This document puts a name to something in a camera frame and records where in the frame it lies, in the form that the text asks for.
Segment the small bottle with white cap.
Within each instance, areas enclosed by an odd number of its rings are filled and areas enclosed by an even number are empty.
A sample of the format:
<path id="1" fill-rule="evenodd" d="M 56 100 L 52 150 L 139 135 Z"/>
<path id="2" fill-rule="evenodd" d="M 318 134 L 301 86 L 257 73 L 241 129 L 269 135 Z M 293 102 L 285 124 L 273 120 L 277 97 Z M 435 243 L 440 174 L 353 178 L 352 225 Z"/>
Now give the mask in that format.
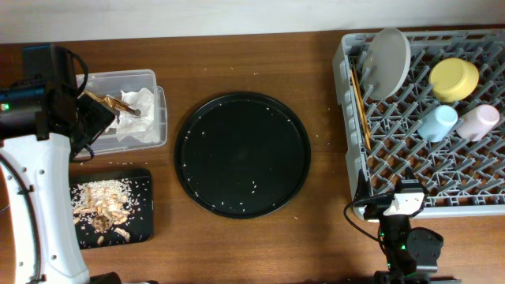
<path id="1" fill-rule="evenodd" d="M 115 97 L 112 97 L 110 95 L 100 96 L 87 90 L 84 90 L 83 94 L 89 96 L 96 102 L 102 103 L 104 106 L 109 107 L 111 109 L 118 110 L 119 112 L 126 112 L 128 114 L 137 117 L 141 116 L 140 110 L 133 109 L 128 103 L 125 103 L 122 100 L 116 99 Z"/>

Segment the white tissue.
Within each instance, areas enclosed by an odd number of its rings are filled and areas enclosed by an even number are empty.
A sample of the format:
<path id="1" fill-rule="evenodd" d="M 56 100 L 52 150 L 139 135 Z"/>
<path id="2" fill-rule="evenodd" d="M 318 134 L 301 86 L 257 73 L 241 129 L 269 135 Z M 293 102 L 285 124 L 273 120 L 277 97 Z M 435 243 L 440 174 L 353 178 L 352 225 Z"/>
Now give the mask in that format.
<path id="1" fill-rule="evenodd" d="M 141 143 L 155 143 L 159 141 L 159 134 L 155 130 L 155 95 L 147 88 L 138 92 L 122 91 L 122 101 L 133 109 L 141 111 L 141 116 L 133 116 L 120 112 L 107 128 L 107 132 L 114 130 L 120 141 L 127 137 L 139 140 Z"/>

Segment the blue cup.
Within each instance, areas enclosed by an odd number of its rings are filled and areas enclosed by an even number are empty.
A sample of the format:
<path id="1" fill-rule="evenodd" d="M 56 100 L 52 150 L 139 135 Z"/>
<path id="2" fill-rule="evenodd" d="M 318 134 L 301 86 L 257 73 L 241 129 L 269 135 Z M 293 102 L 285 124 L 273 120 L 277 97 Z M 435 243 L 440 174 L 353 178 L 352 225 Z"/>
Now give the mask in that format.
<path id="1" fill-rule="evenodd" d="M 421 119 L 421 126 L 417 129 L 421 138 L 435 143 L 440 142 L 458 121 L 457 111 L 447 105 L 441 105 Z"/>

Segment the pink cup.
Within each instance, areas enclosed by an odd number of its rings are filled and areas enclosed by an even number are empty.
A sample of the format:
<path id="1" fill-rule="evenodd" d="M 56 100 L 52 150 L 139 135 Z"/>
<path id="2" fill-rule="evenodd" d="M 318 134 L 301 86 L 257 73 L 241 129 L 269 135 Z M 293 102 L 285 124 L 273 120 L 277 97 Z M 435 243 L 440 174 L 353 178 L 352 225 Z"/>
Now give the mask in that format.
<path id="1" fill-rule="evenodd" d="M 483 104 L 462 116 L 463 123 L 456 133 L 469 141 L 479 141 L 498 124 L 499 119 L 499 111 L 494 106 Z"/>

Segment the yellow bowl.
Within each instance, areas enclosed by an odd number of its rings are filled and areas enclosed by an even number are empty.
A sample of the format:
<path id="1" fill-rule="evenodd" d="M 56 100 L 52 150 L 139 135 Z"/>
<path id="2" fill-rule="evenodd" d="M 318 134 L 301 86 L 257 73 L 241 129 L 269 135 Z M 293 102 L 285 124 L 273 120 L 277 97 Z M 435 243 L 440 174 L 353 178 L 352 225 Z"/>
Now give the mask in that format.
<path id="1" fill-rule="evenodd" d="M 476 89 L 479 79 L 477 67 L 459 58 L 448 58 L 437 63 L 428 77 L 435 97 L 445 103 L 465 99 Z"/>

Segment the grey plate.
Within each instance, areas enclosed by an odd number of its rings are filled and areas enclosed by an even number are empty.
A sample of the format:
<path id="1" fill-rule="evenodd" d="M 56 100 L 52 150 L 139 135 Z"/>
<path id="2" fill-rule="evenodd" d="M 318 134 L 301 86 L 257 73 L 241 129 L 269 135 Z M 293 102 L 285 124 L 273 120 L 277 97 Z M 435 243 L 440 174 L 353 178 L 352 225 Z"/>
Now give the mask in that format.
<path id="1" fill-rule="evenodd" d="M 394 95 L 410 69 L 411 49 L 397 28 L 385 28 L 370 43 L 361 68 L 361 83 L 369 98 L 382 100 Z"/>

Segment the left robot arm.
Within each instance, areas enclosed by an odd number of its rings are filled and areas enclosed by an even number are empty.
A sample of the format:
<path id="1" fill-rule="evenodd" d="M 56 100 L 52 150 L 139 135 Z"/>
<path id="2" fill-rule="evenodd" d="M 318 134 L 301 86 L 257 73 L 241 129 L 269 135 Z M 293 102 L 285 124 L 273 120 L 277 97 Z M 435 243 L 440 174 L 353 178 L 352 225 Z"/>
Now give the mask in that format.
<path id="1" fill-rule="evenodd" d="M 17 283 L 89 283 L 69 192 L 69 165 L 114 120 L 84 94 L 74 66 L 54 44 L 23 50 L 24 79 L 1 91 L 1 172 L 15 241 Z"/>

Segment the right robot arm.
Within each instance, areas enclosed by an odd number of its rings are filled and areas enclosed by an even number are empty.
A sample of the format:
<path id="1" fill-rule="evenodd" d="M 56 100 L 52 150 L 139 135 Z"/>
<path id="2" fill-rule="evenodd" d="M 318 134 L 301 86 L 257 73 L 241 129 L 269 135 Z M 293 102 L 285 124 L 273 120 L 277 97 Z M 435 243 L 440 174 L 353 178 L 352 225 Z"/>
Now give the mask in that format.
<path id="1" fill-rule="evenodd" d="M 363 207 L 363 218 L 379 222 L 377 241 L 386 256 L 387 270 L 376 271 L 374 283 L 460 283 L 456 278 L 435 278 L 443 237 L 437 232 L 411 226 L 410 220 L 423 211 L 428 194 L 410 168 L 392 191 L 365 196 L 371 189 L 365 174 L 358 174 L 357 192 L 348 208 Z"/>

